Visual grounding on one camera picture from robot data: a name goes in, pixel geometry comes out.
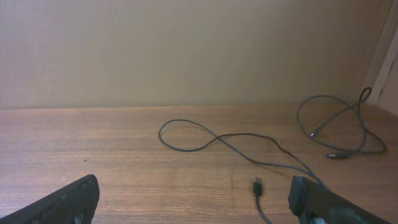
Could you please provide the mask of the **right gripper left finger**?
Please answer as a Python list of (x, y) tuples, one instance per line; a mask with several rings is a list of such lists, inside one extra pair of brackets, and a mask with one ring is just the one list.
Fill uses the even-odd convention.
[(1, 218), (1, 224), (91, 224), (100, 198), (95, 175), (88, 174)]

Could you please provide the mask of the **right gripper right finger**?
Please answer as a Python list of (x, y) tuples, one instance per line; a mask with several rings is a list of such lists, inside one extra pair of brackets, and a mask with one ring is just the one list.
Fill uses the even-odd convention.
[(300, 223), (389, 224), (306, 177), (293, 176), (288, 201)]

